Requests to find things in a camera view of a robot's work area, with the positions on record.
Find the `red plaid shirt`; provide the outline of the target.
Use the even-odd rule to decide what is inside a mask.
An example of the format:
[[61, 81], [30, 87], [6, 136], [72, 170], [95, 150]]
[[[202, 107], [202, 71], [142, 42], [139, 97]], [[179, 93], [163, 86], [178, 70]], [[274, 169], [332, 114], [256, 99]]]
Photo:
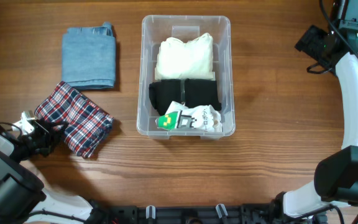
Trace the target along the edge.
[[66, 123], [64, 143], [84, 159], [94, 154], [114, 122], [110, 114], [64, 81], [36, 107], [35, 115], [48, 123]]

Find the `blue denim jeans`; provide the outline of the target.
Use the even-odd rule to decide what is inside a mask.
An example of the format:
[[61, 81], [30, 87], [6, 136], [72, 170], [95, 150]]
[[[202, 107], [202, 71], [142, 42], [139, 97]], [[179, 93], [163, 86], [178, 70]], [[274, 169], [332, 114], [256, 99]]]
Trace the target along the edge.
[[110, 22], [67, 29], [62, 38], [62, 81], [77, 90], [114, 87], [116, 38]]

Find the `black garment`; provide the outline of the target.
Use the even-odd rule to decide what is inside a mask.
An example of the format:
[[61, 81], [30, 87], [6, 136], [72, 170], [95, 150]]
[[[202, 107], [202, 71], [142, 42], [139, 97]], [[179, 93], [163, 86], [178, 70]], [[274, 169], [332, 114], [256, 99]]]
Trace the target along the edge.
[[149, 85], [149, 99], [159, 115], [165, 114], [173, 101], [188, 108], [211, 105], [216, 111], [222, 110], [217, 81], [212, 80], [169, 79], [153, 82]]

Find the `white printed t-shirt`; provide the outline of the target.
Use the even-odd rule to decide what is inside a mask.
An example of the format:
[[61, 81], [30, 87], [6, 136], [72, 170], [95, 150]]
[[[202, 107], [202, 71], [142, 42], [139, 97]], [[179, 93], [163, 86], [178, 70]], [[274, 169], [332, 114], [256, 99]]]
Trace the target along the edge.
[[166, 113], [156, 119], [156, 125], [160, 129], [173, 130], [198, 130], [208, 133], [223, 131], [221, 114], [211, 105], [201, 105], [194, 108], [180, 104], [176, 101], [170, 103]]

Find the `cream white cloth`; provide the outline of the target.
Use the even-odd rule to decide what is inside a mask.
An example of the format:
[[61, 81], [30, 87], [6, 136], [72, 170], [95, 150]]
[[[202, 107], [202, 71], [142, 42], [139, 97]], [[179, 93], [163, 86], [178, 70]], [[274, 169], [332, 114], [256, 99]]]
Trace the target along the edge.
[[202, 79], [215, 81], [213, 37], [205, 33], [184, 43], [169, 37], [160, 44], [155, 66], [156, 80]]

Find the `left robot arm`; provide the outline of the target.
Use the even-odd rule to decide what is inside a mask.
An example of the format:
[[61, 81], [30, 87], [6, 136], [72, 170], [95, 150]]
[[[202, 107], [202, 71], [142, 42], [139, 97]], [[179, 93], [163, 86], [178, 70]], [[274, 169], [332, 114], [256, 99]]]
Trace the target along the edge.
[[60, 142], [57, 124], [30, 122], [15, 136], [0, 123], [0, 223], [93, 223], [94, 209], [80, 196], [49, 191], [21, 161], [48, 156]]

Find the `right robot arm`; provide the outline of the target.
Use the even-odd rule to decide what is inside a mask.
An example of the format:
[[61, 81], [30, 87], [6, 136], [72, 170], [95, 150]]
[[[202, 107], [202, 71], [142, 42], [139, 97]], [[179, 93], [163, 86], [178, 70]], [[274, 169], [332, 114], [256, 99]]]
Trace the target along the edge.
[[358, 206], [358, 28], [311, 26], [295, 48], [338, 77], [344, 111], [341, 150], [322, 160], [312, 182], [282, 192], [270, 205], [270, 219], [295, 222], [334, 207]]

